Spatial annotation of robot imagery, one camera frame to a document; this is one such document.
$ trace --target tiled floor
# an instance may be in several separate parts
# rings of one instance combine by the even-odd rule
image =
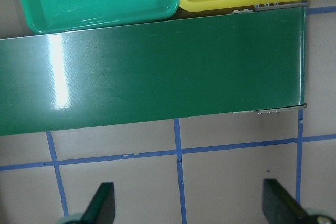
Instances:
[[[303,135],[282,112],[3,136],[0,222],[55,223],[115,181],[115,223],[266,223],[265,177],[336,217],[335,7],[310,2]],[[0,38],[29,34],[19,0],[0,0]]]

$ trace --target bolt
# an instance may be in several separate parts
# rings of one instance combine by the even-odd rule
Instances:
[[[318,224],[331,224],[331,220],[329,220],[327,217],[319,216],[317,218],[317,223]]]

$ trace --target white tile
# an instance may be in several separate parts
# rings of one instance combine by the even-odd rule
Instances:
[[[176,156],[61,166],[71,214],[84,212],[102,182],[114,182],[121,223],[181,223]]]
[[[336,13],[309,15],[304,136],[335,134]]]
[[[54,131],[58,159],[175,149],[173,120]]]
[[[297,137],[298,112],[217,114],[180,119],[183,148]]]
[[[183,155],[188,223],[267,223],[263,179],[295,194],[296,144]]]
[[[301,204],[336,219],[336,140],[303,144]]]
[[[51,161],[45,132],[0,136],[0,166]]]
[[[31,35],[20,0],[0,0],[0,39]]]
[[[63,216],[53,167],[0,172],[0,181],[1,223],[52,224]]]
[[[336,0],[310,0],[309,8],[336,6]]]

